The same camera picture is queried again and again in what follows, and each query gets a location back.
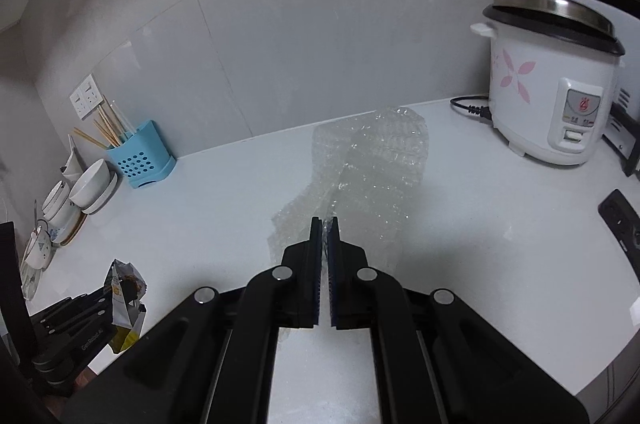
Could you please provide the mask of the yellow snack bag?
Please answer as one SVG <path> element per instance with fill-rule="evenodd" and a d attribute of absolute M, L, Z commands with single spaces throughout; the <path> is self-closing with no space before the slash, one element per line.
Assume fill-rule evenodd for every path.
<path fill-rule="evenodd" d="M 114 354 L 120 354 L 137 343 L 142 334 L 146 308 L 142 297 L 146 283 L 131 262 L 114 259 L 105 278 L 112 292 L 112 321 L 116 329 L 110 341 Z"/>

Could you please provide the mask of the clear bubble wrap sheet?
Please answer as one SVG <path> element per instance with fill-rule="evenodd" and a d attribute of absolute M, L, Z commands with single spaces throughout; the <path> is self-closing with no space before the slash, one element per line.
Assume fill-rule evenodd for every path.
<path fill-rule="evenodd" d="M 326 225 L 337 218 L 341 239 L 363 248 L 370 266 L 392 274 L 427 157 L 425 120 L 404 106 L 316 126 L 310 183 L 273 216 L 271 260 L 306 239 L 311 218 Z"/>

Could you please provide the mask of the white cup with pattern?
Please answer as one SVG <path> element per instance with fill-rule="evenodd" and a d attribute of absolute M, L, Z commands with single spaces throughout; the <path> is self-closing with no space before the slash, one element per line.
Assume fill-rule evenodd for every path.
<path fill-rule="evenodd" d="M 36 228 L 29 236 L 23 262 L 35 270 L 43 270 L 49 266 L 52 259 L 52 239 L 49 225 L 44 219 L 38 219 Z"/>

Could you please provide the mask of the white patterned bowl stack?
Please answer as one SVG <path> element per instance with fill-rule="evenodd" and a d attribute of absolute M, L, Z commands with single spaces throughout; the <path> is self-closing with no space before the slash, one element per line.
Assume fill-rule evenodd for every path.
<path fill-rule="evenodd" d="M 46 222 L 51 241 L 66 246 L 77 236 L 87 215 L 70 199 L 70 186 L 60 180 L 42 203 L 42 218 Z"/>

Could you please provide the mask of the stacked white bowls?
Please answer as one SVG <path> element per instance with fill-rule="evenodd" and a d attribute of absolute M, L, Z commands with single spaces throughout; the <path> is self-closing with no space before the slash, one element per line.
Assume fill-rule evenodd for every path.
<path fill-rule="evenodd" d="M 102 207 L 114 193 L 118 175 L 104 158 L 91 164 L 70 190 L 70 202 L 90 215 Z"/>

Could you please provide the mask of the blue chopstick holder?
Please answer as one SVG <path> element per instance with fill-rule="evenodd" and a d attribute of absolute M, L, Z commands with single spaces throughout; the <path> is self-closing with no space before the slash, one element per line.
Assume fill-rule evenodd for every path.
<path fill-rule="evenodd" d="M 177 161 L 165 146 L 156 124 L 149 120 L 141 124 L 129 138 L 106 153 L 133 189 L 166 179 Z"/>

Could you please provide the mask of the wooden chopsticks bundle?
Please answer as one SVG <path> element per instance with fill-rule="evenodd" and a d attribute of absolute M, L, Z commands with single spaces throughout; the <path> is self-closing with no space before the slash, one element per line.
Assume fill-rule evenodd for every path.
<path fill-rule="evenodd" d="M 96 139 L 78 127 L 73 128 L 73 134 L 102 150 L 121 147 L 137 132 L 134 125 L 126 120 L 125 115 L 117 112 L 117 104 L 114 101 L 109 102 L 102 98 L 99 102 L 90 104 L 88 99 L 84 99 L 78 92 L 74 92 L 70 96 L 70 102 L 81 120 L 96 111 L 96 118 L 92 122 L 102 139 Z"/>

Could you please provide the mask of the black remote control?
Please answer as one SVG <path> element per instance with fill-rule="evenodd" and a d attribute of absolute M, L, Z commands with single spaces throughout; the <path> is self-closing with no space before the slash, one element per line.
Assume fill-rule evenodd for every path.
<path fill-rule="evenodd" d="M 640 278 L 640 219 L 620 190 L 613 190 L 598 206 L 598 213 L 620 248 L 632 270 Z"/>

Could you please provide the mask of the white floral rice cooker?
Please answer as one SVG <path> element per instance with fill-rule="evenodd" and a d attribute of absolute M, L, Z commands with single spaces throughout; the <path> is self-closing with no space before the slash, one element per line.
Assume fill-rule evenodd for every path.
<path fill-rule="evenodd" d="M 519 155 L 587 162 L 625 53 L 614 23 L 577 0 L 492 0 L 483 16 L 471 30 L 490 43 L 492 126 Z"/>

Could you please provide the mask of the white wall socket left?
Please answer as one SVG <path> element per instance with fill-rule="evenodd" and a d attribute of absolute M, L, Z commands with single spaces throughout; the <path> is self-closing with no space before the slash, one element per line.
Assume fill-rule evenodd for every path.
<path fill-rule="evenodd" d="M 104 103 L 93 74 L 89 74 L 70 94 L 70 103 L 80 120 L 88 118 L 91 112 Z"/>

